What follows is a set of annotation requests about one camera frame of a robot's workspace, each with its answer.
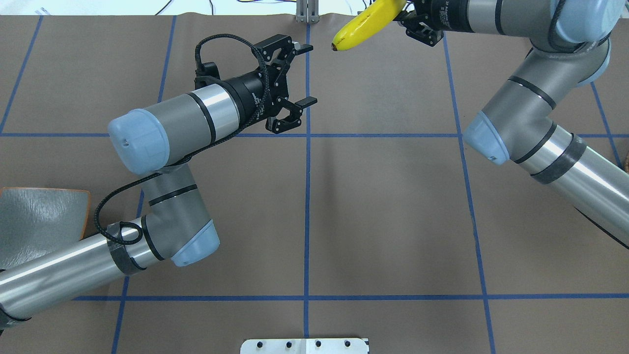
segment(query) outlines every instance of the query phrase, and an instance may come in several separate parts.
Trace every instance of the blue plastic cap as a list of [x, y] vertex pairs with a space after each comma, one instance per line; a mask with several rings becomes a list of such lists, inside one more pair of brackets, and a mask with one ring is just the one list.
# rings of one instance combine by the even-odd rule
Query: blue plastic cap
[[[550, 2], [550, 15], [559, 0]], [[625, 0], [568, 0], [557, 21], [557, 33], [570, 43], [595, 42], [616, 25]]]
[[171, 259], [176, 266], [191, 265], [214, 253], [220, 244], [214, 220], [210, 220]]
[[112, 120], [109, 138], [129, 171], [145, 174], [166, 165], [170, 144], [162, 124], [147, 110], [132, 110]]
[[494, 164], [501, 165], [509, 159], [509, 151], [502, 138], [483, 111], [467, 127], [463, 140]]
[[603, 65], [601, 65], [600, 68], [598, 68], [598, 70], [592, 74], [592, 76], [590, 76], [589, 78], [581, 81], [580, 83], [577, 84], [577, 87], [580, 88], [583, 85], [587, 85], [589, 83], [593, 83], [594, 80], [598, 79], [601, 75], [603, 75], [603, 73], [605, 72], [605, 70], [607, 70], [607, 67], [610, 65], [610, 57], [611, 57], [611, 39], [609, 39], [609, 47], [607, 48], [607, 56], [605, 57], [605, 60], [603, 61]]

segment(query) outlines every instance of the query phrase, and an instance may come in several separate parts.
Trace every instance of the metal bracket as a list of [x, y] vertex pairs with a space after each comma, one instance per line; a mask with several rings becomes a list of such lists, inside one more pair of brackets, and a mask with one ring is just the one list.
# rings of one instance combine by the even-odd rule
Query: metal bracket
[[297, 0], [295, 19], [302, 23], [319, 22], [319, 0]]
[[366, 338], [246, 340], [240, 354], [369, 354]]

